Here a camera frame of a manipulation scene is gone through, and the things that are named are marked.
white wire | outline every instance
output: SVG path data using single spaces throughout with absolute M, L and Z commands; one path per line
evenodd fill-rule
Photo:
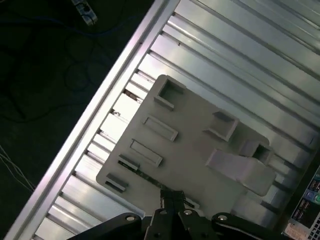
M 14 170 L 16 171 L 16 173 L 17 173 L 19 176 L 21 176 L 21 177 L 26 181 L 26 183 L 30 186 L 30 188 L 31 188 L 32 190 L 35 190 L 35 185 L 26 178 L 26 176 L 25 176 L 24 173 L 21 171 L 21 169 L 20 169 L 15 163 L 13 163 L 13 162 L 11 161 L 11 159 L 7 158 L 6 156 L 4 156 L 4 155 L 1 154 L 1 153 L 0 153 L 0 157 L 2 157 L 2 161 L 6 160 L 7 162 L 9 162 L 9 163 L 13 166 Z
M 9 166 L 5 163 L 5 161 L 3 160 L 2 157 L 0 157 L 0 160 L 2 161 L 2 163 L 6 166 L 6 168 L 9 170 L 9 172 L 11 173 L 12 177 L 17 180 L 22 186 L 24 186 L 26 189 L 28 189 L 29 191 L 32 192 L 32 190 L 30 188 L 28 188 L 26 185 L 24 185 L 18 178 L 16 178 L 16 176 L 13 174 L 13 172 L 10 170 Z
M 4 158 L 5 160 L 7 160 L 9 163 L 12 164 L 13 168 L 15 169 L 15 171 L 26 181 L 26 183 L 30 186 L 30 188 L 32 190 L 35 190 L 35 185 L 26 178 L 26 176 L 24 175 L 24 173 L 22 172 L 22 170 L 11 160 L 11 158 L 9 157 L 9 155 L 7 154 L 7 152 L 4 150 L 4 148 L 0 145 L 0 149 L 3 151 L 3 153 L 5 154 L 5 156 L 3 154 L 0 153 L 0 157 Z

electronic component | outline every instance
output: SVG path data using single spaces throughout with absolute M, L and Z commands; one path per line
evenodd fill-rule
M 71 0 L 73 5 L 75 6 L 76 10 L 82 17 L 82 19 L 85 21 L 85 23 L 90 26 L 94 25 L 98 17 L 89 5 L 89 3 L 86 0 Z

rectangular slot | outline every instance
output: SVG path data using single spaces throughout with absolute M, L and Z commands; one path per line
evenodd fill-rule
M 311 183 L 310 183 L 310 185 L 309 185 L 309 187 L 308 187 L 308 189 L 314 191 L 314 190 L 317 188 L 317 186 L 318 186 L 319 183 L 320 183 L 320 182 L 317 181 L 317 180 L 312 180 Z
M 273 150 L 259 141 L 247 140 L 239 151 L 239 155 L 258 159 L 267 165 L 274 154 Z
M 295 219 L 295 220 L 298 220 L 298 217 L 299 217 L 299 215 L 300 215 L 301 212 L 302 212 L 302 211 L 300 211 L 299 209 L 297 209 L 297 210 L 294 212 L 292 218 Z
M 137 171 L 139 168 L 138 163 L 130 160 L 129 158 L 127 158 L 126 156 L 123 156 L 122 154 L 119 155 L 118 160 L 120 162 L 123 162 L 124 164 L 128 165 L 130 168 L 132 168 L 135 171 Z
M 143 124 L 171 142 L 173 142 L 178 135 L 176 130 L 151 115 L 146 117 Z
M 130 148 L 144 161 L 158 167 L 163 158 L 136 140 L 132 140 Z
M 228 142 L 235 131 L 238 122 L 239 120 L 237 118 L 223 110 L 220 110 L 213 113 L 213 119 L 206 132 L 214 134 Z
M 253 154 L 253 158 L 258 159 L 260 162 L 265 163 L 270 155 L 271 151 L 260 145 L 256 148 L 254 154 Z
M 300 202 L 300 204 L 299 204 L 299 208 L 300 208 L 300 209 L 303 209 L 303 208 L 305 207 L 306 203 L 307 203 L 307 201 L 304 200 L 304 199 L 302 199 L 301 202 Z
M 128 186 L 128 183 L 120 180 L 111 173 L 109 173 L 106 176 L 105 184 L 113 188 L 114 190 L 118 191 L 119 193 L 123 193 L 126 190 L 126 187 Z
M 154 101 L 168 110 L 173 111 L 175 108 L 174 102 L 177 95 L 183 94 L 186 87 L 169 76 L 165 77 L 166 81 L 162 85 L 157 96 L 154 97 Z
M 303 209 L 304 209 L 304 210 L 307 210 L 307 209 L 309 208 L 309 206 L 310 206 L 310 202 L 309 202 L 309 201 L 306 201 Z

black mechanical arm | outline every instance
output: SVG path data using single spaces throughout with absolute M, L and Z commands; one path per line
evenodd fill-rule
M 161 190 L 161 208 L 141 219 L 124 213 L 70 240 L 289 240 L 260 225 L 229 213 L 211 220 L 186 209 L 183 191 Z

metal frame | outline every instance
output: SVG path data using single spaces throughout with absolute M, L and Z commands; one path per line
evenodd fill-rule
M 310 62 L 319 58 L 313 46 L 320 38 L 303 17 L 312 10 L 290 7 L 297 2 L 156 0 L 5 239 L 62 239 L 126 211 L 143 216 L 95 177 L 124 127 L 109 131 L 107 117 L 124 88 L 139 103 L 148 91 L 139 81 L 150 87 L 163 74 L 268 138 L 275 182 L 264 197 L 247 194 L 255 207 L 238 214 L 275 223 L 320 141 L 320 76 L 317 61 Z
M 31 239 L 82 154 L 142 61 L 179 0 L 156 0 L 83 112 L 53 163 L 7 233 L 5 240 Z

